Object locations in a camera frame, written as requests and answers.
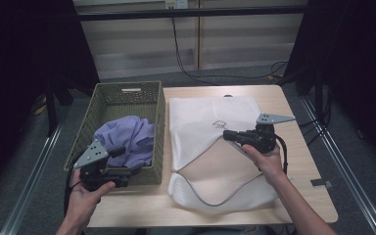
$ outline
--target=black curtain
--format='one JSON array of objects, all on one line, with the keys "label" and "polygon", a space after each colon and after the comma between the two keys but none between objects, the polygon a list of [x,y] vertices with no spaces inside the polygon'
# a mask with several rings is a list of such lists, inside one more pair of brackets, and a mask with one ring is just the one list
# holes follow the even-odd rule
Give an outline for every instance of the black curtain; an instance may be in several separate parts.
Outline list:
[{"label": "black curtain", "polygon": [[71,0],[0,1],[0,173],[47,79],[64,89],[99,82],[80,22],[63,14],[75,14]]},{"label": "black curtain", "polygon": [[285,75],[308,67],[291,79],[298,92],[306,94],[321,71],[334,99],[376,147],[376,1],[308,4],[335,8],[304,15]]}]

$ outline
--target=power cord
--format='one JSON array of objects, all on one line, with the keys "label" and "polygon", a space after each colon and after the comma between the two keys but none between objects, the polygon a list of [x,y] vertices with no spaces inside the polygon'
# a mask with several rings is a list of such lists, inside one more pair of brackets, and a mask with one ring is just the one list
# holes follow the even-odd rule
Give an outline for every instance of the power cord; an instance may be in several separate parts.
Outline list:
[{"label": "power cord", "polygon": [[[322,117],[318,117],[318,118],[316,118],[316,119],[314,119],[314,120],[312,120],[310,122],[307,122],[307,123],[299,125],[299,128],[302,128],[302,127],[305,127],[305,126],[307,126],[309,124],[312,124],[312,123],[315,123],[315,122],[321,122],[322,120],[324,120],[326,118],[326,121],[324,123],[321,123],[321,124],[323,124],[321,130],[311,140],[309,140],[307,142],[308,146],[311,143],[313,143],[313,141],[315,141],[319,136],[321,136],[322,134],[324,134],[324,131],[328,127],[329,122],[331,120],[331,116],[332,116],[331,106],[332,106],[332,91],[331,91],[331,89],[328,88],[328,100],[327,100],[327,104],[325,106],[325,110],[324,110],[324,112],[322,114]],[[316,126],[314,126],[309,131],[307,131],[306,133],[304,133],[303,136],[306,136],[307,134],[311,133],[314,129],[316,129]]]},{"label": "power cord", "polygon": [[[177,36],[176,36],[175,18],[171,18],[171,20],[172,20],[172,28],[173,28],[173,39],[174,39],[174,42],[175,42],[175,49],[176,49],[176,61],[178,63],[179,68],[181,69],[181,71],[183,73],[185,73],[189,78],[191,78],[195,81],[203,82],[203,83],[208,84],[208,85],[219,86],[219,84],[209,82],[209,81],[204,81],[204,80],[201,80],[199,78],[204,78],[204,77],[232,77],[232,78],[244,78],[244,79],[264,78],[264,77],[268,77],[268,76],[271,76],[271,75],[275,75],[275,73],[277,71],[280,71],[280,69],[282,69],[286,64],[288,64],[288,62],[276,62],[273,65],[271,65],[270,73],[267,73],[267,74],[264,74],[264,75],[259,75],[259,76],[222,75],[222,74],[221,75],[194,75],[194,74],[188,73],[185,70],[185,68],[182,64],[181,57],[180,57],[180,54],[179,54],[179,46],[178,46],[178,40],[177,40]],[[277,68],[276,70],[274,70],[273,68],[277,65],[281,65],[281,66],[279,68]]]},{"label": "power cord", "polygon": [[66,186],[65,186],[65,190],[64,190],[64,216],[67,215],[67,210],[69,209],[69,201],[70,201],[70,194],[72,192],[72,189],[79,183],[81,183],[81,181],[75,183],[74,185],[72,185],[72,187],[70,187],[70,183],[71,183],[71,175],[72,175],[72,170],[74,168],[74,163],[77,162],[78,158],[83,154],[79,154],[77,155],[71,162],[70,164],[70,168],[69,168],[69,172],[67,174],[67,179],[66,179]]},{"label": "power cord", "polygon": [[279,141],[283,149],[283,172],[288,174],[288,150],[286,148],[286,142],[277,134],[274,134],[276,139]]}]

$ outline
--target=wall outlet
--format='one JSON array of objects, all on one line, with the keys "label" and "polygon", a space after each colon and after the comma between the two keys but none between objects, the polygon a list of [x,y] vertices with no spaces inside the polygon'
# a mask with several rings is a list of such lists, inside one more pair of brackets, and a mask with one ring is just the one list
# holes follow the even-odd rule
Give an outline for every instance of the wall outlet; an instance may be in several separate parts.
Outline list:
[{"label": "wall outlet", "polygon": [[188,0],[176,0],[176,9],[188,9]]},{"label": "wall outlet", "polygon": [[176,0],[165,0],[164,1],[165,9],[176,9]]}]

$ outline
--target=light wood tabletop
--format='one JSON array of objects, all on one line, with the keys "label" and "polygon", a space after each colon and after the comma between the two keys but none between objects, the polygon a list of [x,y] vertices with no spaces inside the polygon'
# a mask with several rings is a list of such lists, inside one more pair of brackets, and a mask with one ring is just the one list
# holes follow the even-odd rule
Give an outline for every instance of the light wood tabletop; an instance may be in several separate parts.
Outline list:
[{"label": "light wood tabletop", "polygon": [[[166,115],[162,184],[129,186],[114,190],[102,198],[88,226],[156,227],[292,223],[278,199],[254,211],[215,215],[186,210],[168,195],[167,187],[172,166],[168,119],[169,99],[222,97],[224,95],[253,96],[263,113],[294,115],[282,89],[276,85],[164,88]],[[310,183],[310,180],[318,179],[320,175],[297,123],[289,121],[275,124],[275,132],[287,144],[288,175],[293,184],[326,222],[335,222],[338,215],[326,188],[324,186],[313,187]]]}]

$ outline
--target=purple cloth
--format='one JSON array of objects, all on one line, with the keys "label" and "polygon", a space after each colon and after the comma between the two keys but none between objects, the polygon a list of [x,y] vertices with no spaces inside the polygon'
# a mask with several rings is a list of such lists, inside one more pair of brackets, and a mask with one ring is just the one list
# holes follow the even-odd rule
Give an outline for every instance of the purple cloth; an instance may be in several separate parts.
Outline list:
[{"label": "purple cloth", "polygon": [[98,139],[108,152],[126,147],[124,155],[108,159],[109,166],[134,167],[151,164],[154,135],[155,126],[146,118],[127,116],[106,122],[94,132],[93,138]]}]

